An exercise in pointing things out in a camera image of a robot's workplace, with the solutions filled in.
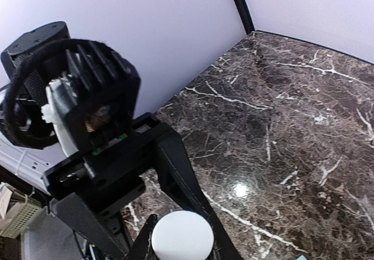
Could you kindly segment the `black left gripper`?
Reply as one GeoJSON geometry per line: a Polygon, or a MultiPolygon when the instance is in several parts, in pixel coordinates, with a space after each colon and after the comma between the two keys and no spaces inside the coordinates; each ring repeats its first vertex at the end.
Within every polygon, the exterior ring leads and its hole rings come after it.
{"type": "Polygon", "coordinates": [[[44,184],[53,197],[50,210],[113,259],[124,259],[129,246],[102,220],[142,195],[140,175],[149,169],[157,171],[161,190],[180,208],[217,225],[180,135],[151,114],[138,118],[127,134],[103,151],[78,152],[46,171],[44,184]]]}

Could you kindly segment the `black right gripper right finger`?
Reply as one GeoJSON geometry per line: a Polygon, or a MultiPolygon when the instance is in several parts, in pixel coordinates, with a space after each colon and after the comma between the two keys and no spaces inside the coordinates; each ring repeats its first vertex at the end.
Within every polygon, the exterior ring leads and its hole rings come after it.
{"type": "Polygon", "coordinates": [[[243,260],[215,213],[210,215],[214,244],[210,259],[243,260]]]}

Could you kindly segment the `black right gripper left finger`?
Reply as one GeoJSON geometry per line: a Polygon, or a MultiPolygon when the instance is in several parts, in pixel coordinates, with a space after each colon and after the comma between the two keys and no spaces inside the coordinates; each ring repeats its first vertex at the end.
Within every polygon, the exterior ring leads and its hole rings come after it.
{"type": "Polygon", "coordinates": [[[157,260],[157,256],[153,251],[151,238],[155,225],[158,222],[158,216],[151,214],[140,230],[129,252],[125,256],[125,260],[157,260]]]}

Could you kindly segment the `small white glue cap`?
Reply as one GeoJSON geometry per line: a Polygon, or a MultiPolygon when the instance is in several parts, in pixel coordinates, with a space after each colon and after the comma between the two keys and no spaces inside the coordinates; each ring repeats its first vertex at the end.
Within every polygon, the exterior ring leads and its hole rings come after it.
{"type": "Polygon", "coordinates": [[[210,224],[197,213],[184,210],[161,218],[151,236],[153,251],[161,260],[204,260],[213,244],[210,224]]]}

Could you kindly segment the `light blue paper envelope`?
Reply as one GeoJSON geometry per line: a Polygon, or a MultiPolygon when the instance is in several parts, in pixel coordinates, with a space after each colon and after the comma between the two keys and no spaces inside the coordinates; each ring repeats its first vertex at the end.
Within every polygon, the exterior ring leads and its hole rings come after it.
{"type": "Polygon", "coordinates": [[[300,253],[295,257],[295,260],[313,260],[312,254],[300,253]]]}

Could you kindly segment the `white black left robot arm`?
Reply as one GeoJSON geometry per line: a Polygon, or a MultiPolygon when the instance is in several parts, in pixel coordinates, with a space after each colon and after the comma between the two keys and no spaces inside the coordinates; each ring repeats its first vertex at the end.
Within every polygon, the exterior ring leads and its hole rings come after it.
{"type": "Polygon", "coordinates": [[[46,171],[50,210],[88,242],[86,259],[219,259],[218,223],[180,135],[151,113],[134,118],[141,79],[99,41],[73,39],[64,22],[24,33],[1,53],[10,83],[1,131],[14,145],[59,144],[46,171]],[[141,196],[154,169],[181,209],[152,214],[135,241],[120,209],[141,196]]]}

